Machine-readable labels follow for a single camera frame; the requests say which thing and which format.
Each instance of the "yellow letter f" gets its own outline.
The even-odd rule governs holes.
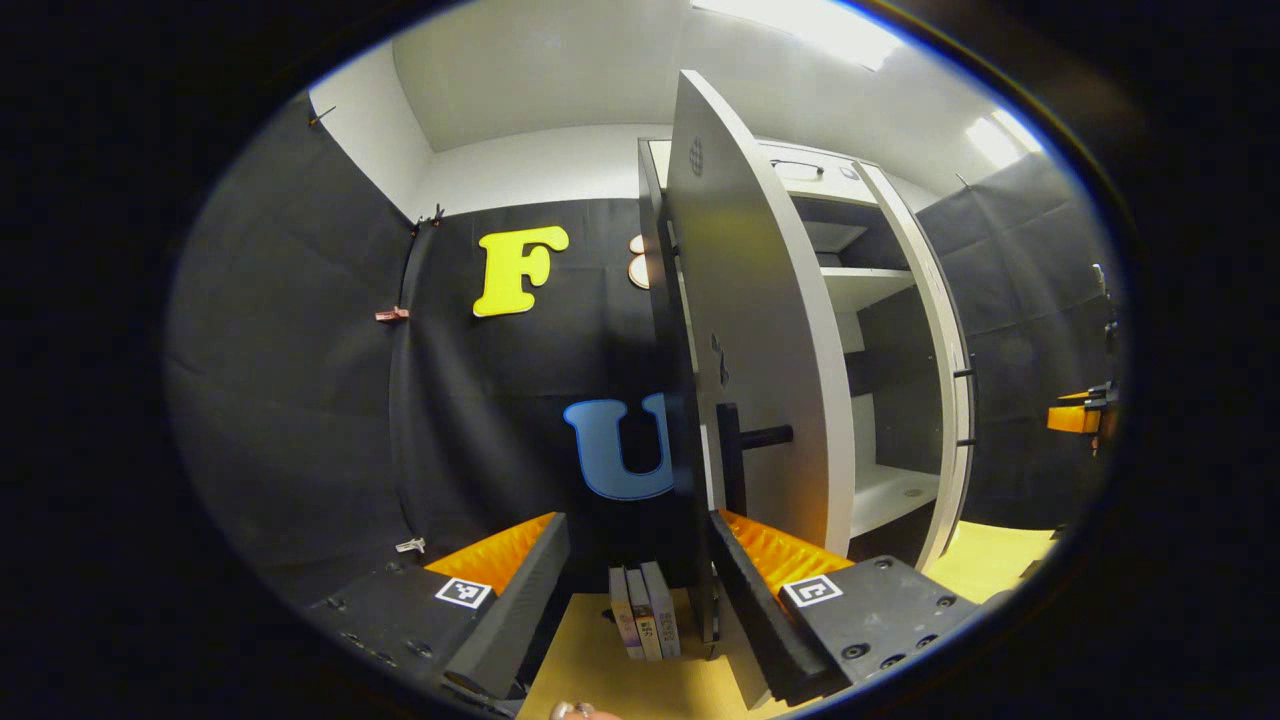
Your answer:
[[[526,245],[536,245],[525,255]],[[495,232],[480,238],[485,249],[484,295],[471,310],[477,318],[524,313],[534,306],[534,296],[522,287],[524,275],[534,287],[547,282],[552,272],[552,258],[545,245],[559,252],[568,247],[564,228],[534,228],[531,231]]]

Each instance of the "orange foam pad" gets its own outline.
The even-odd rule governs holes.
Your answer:
[[[782,585],[804,580],[814,575],[835,573],[851,568],[854,562],[832,552],[788,536],[782,530],[756,523],[728,510],[719,510],[721,518],[728,524],[739,544],[746,550],[751,565],[764,578],[773,597],[778,597]]]
[[[1098,421],[1101,419],[1102,413],[1085,410],[1082,405],[1050,407],[1046,425],[1051,430],[1061,430],[1064,433],[1096,433],[1098,432]]]
[[[426,569],[460,580],[493,585],[493,592],[502,594],[554,515],[554,512],[539,515],[492,534],[452,555],[445,555],[426,565]]]

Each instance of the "black door handle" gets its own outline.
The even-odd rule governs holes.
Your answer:
[[[813,168],[814,170],[818,170],[818,176],[819,177],[824,172],[822,165],[814,165],[813,163],[800,163],[800,161],[796,161],[796,160],[769,160],[769,164],[773,165],[774,168],[778,167],[778,163],[786,163],[788,165],[804,165],[806,168]]]

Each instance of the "black fabric backdrop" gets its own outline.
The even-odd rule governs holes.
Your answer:
[[[689,530],[669,520],[678,498],[593,493],[562,418],[573,402],[621,400],[627,468],[659,460],[640,409],[660,384],[650,302],[626,275],[637,202],[445,215],[411,252],[408,222],[321,124],[307,126],[310,111],[288,105],[228,170],[174,275],[174,429],[232,543],[285,597],[310,602],[413,534],[435,557],[566,511],[562,589],[602,589],[607,564],[652,557],[689,582]],[[1032,156],[920,213],[979,373],[964,511],[975,521],[1052,527],[1101,478],[1082,461],[1083,438],[1044,428],[1053,397],[1108,377],[1089,269],[1105,261],[1105,236],[1056,178]],[[544,286],[525,279],[534,307],[476,318],[477,241],[544,225],[563,227],[570,246],[550,254]],[[873,227],[845,255],[892,266],[886,232]],[[372,320],[397,302],[410,322]],[[397,382],[393,352],[403,352]],[[393,441],[397,405],[408,409],[394,428],[407,443]]]
[[[1033,152],[916,214],[942,263],[978,378],[963,519],[1012,528],[1074,521],[1103,480],[1084,436],[1044,427],[1059,396],[1112,379],[1107,302],[1091,265],[1120,273],[1085,196]],[[841,259],[906,269],[884,223]]]
[[[228,169],[174,274],[174,432],[233,546],[307,603],[413,534],[431,559],[556,510],[570,514],[566,589],[600,589],[605,564],[655,556],[684,583],[687,529],[667,523],[675,496],[593,493],[562,419],[577,401],[621,400],[627,468],[660,459],[657,424],[640,409],[658,387],[652,310],[626,275],[637,201],[445,215],[413,241],[323,124],[307,126],[310,111],[284,108]],[[474,316],[480,237],[553,224],[570,247],[552,252],[535,306]],[[374,322],[397,302],[408,323]],[[408,372],[389,387],[397,347]],[[394,428],[412,445],[399,462],[388,389],[412,396]]]
[[[410,537],[387,415],[410,224],[311,108],[276,114],[174,272],[165,380],[189,477],[278,592],[315,600]]]
[[[568,249],[550,252],[550,275],[525,290],[527,313],[476,318],[485,251],[494,232],[559,225]],[[568,514],[572,555],[566,583],[602,591],[609,562],[657,557],[686,582],[689,529],[666,493],[621,502],[595,495],[579,468],[564,409],[614,398],[625,465],[648,471],[660,460],[657,423],[640,401],[658,387],[646,291],[626,274],[640,232],[636,200],[576,200],[445,217],[424,232],[406,273],[406,418],[417,454],[408,464],[408,506],[431,553],[444,553],[531,516]]]

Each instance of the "white shelf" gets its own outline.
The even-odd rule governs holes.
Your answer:
[[[874,530],[937,497],[938,475],[888,465],[860,465],[854,475],[854,514],[849,537]]]
[[[915,278],[909,270],[819,269],[822,279],[827,283],[827,293],[831,295],[831,309],[836,313],[856,313],[915,284]]]

